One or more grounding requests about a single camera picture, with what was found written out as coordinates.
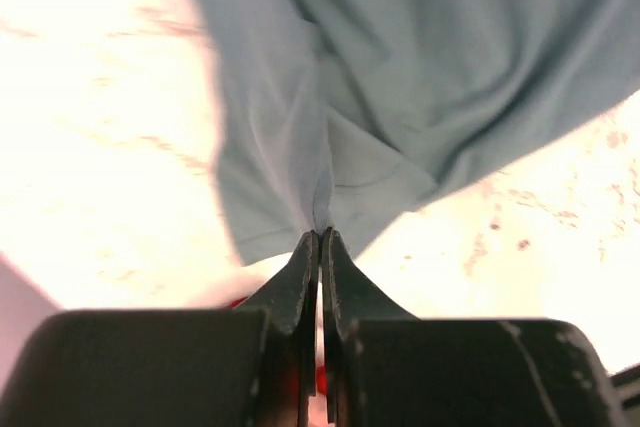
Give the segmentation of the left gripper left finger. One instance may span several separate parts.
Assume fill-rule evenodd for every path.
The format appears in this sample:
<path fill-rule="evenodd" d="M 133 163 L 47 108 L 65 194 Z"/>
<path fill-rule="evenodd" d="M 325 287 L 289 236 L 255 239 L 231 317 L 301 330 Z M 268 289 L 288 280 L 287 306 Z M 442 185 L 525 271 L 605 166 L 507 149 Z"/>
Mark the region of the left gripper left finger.
<path fill-rule="evenodd" d="M 255 426 L 306 426 L 316 394 L 316 306 L 320 236 L 303 234 L 286 265 L 240 304 L 260 309 L 268 328 L 254 381 Z"/>

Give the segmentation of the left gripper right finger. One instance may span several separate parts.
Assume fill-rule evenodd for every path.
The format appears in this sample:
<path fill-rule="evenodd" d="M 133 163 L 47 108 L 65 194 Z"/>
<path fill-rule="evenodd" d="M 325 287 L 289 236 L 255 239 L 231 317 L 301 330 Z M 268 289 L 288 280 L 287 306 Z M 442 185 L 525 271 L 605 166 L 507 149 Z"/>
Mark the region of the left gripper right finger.
<path fill-rule="evenodd" d="M 417 317 L 387 296 L 355 265 L 334 228 L 322 235 L 321 281 L 327 415 L 330 423 L 345 426 L 346 417 L 339 413 L 340 389 L 347 372 L 343 345 L 352 325 L 362 320 L 415 320 Z"/>

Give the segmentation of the blue grey t shirt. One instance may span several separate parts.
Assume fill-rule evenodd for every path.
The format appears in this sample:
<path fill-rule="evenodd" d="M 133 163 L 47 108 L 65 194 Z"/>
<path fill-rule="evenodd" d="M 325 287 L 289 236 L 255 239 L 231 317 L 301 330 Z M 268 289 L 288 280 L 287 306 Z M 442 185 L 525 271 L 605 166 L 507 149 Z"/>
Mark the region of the blue grey t shirt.
<path fill-rule="evenodd" d="M 247 263 L 397 216 L 639 87 L 639 0 L 195 0 L 217 54 L 216 180 Z"/>

